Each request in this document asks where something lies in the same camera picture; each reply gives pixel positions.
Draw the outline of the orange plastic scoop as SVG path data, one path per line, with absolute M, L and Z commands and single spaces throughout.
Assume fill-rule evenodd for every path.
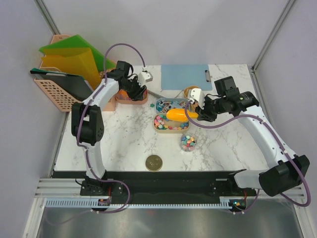
M 187 122 L 188 118 L 186 116 L 186 113 L 188 114 L 189 118 L 191 119 L 197 119 L 198 114 L 195 112 L 191 112 L 186 109 L 171 109 L 166 113 L 166 118 L 172 121 L 178 121 L 178 122 Z

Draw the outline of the clear plastic jar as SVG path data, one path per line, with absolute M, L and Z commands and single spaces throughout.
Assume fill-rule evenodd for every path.
M 185 152 L 192 152 L 197 144 L 197 137 L 192 133 L 184 133 L 180 138 L 180 148 Z

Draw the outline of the blue tray of lollipops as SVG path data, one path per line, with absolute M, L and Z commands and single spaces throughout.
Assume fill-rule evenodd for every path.
M 183 109 L 186 103 L 184 98 L 159 98 L 156 101 L 156 112 L 167 113 L 171 109 Z

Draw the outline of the beige tray colourful candies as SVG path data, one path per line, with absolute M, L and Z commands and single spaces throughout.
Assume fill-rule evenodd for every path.
M 158 133 L 185 133 L 189 129 L 189 122 L 169 120 L 166 114 L 156 114 L 153 119 L 153 126 Z

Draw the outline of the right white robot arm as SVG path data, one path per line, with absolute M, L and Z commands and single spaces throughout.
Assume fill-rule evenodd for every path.
M 197 103 L 197 119 L 213 122 L 220 114 L 233 115 L 252 136 L 268 166 L 268 170 L 263 171 L 234 172 L 227 182 L 228 192 L 238 195 L 245 188 L 256 188 L 273 197 L 303 184 L 310 165 L 307 156 L 296 155 L 277 135 L 253 93 L 240 92 L 231 76 L 215 81 L 215 86 L 216 99 L 199 88 L 189 93 L 190 100 Z

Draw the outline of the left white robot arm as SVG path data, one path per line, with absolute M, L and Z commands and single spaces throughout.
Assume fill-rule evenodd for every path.
M 86 176 L 94 179 L 92 190 L 103 195 L 109 184 L 105 179 L 106 169 L 102 162 L 101 139 L 105 132 L 102 110 L 120 90 L 127 93 L 132 101 L 142 101 L 146 83 L 153 76 L 146 67 L 134 75 L 132 65 L 118 61 L 116 68 L 105 73 L 96 90 L 82 103 L 74 103 L 71 110 L 71 133 L 85 154 Z

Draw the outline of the yellow tray jelly candies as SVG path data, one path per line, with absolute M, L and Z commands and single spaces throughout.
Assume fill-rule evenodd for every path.
M 183 97 L 184 98 L 188 98 L 188 95 L 190 94 L 190 91 L 192 89 L 195 89 L 195 88 L 199 88 L 199 87 L 194 85 L 194 86 L 189 86 L 189 87 L 185 88 L 184 92 L 183 92 Z

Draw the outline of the white spiral notebook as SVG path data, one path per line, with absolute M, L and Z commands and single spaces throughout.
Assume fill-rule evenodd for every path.
M 153 92 L 148 90 L 148 94 L 154 96 L 155 98 L 182 98 L 183 90 L 161 90 L 160 92 Z

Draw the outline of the blue clipboard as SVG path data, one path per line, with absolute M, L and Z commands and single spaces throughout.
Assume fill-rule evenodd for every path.
M 161 66 L 161 89 L 183 90 L 189 86 L 198 86 L 204 91 L 212 90 L 207 81 L 207 64 L 165 64 Z

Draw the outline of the black folder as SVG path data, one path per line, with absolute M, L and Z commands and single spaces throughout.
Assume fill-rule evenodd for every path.
M 45 86 L 48 86 L 49 82 L 55 83 L 78 101 L 84 101 L 93 92 L 90 83 L 81 75 L 47 71 L 37 68 L 31 69 L 30 73 L 37 79 L 43 80 Z

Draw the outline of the yellow plastic folder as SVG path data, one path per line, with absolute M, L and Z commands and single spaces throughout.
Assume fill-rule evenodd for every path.
M 101 82 L 91 52 L 85 52 L 69 57 L 46 54 L 42 60 L 46 67 L 56 67 L 61 72 L 83 76 L 93 89 L 96 89 Z

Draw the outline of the green plastic folder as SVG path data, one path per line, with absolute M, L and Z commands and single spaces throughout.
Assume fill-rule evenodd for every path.
M 54 35 L 51 44 L 40 47 L 39 51 L 44 55 L 63 57 L 91 52 L 98 72 L 104 70 L 104 55 L 80 35 Z

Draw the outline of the pink file organizer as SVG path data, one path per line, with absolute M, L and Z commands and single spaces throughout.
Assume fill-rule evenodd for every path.
M 69 38 L 69 35 L 54 35 L 51 44 L 59 42 L 61 40 Z M 40 69 L 48 70 L 53 72 L 60 72 L 60 70 L 56 67 L 46 67 L 42 62 L 40 65 Z M 54 105 L 61 112 L 70 112 L 71 106 L 75 102 L 79 102 L 73 96 L 71 96 L 68 92 L 58 86 L 55 82 L 50 80 L 43 80 L 34 78 L 34 82 L 39 86 L 39 88 L 46 94 L 46 96 L 54 103 Z M 104 112 L 114 112 L 116 108 L 116 98 L 112 96 L 109 102 L 104 107 Z

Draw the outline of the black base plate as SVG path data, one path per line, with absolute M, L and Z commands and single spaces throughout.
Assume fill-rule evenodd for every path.
M 80 195 L 109 195 L 117 203 L 193 203 L 220 201 L 211 193 L 220 187 L 225 195 L 253 196 L 255 187 L 241 188 L 234 182 L 237 171 L 211 172 L 107 172 L 107 182 L 99 182 L 85 172 L 55 172 L 54 179 L 82 179 Z

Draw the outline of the aluminium frame rail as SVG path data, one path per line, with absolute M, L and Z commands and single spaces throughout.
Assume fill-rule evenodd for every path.
M 79 197 L 80 196 L 80 185 L 75 182 L 74 178 L 43 178 L 40 179 L 36 196 L 38 197 Z M 220 187 L 217 186 L 212 187 L 211 193 L 216 195 L 216 197 L 220 198 L 242 198 L 242 195 L 225 195 L 225 192 L 220 191 Z M 286 196 L 292 199 L 304 199 L 306 198 L 306 192 L 302 186 L 298 186 L 292 188 L 284 192 Z M 259 198 L 283 198 L 281 195 L 277 195 L 275 197 L 268 196 L 263 190 L 260 190 Z

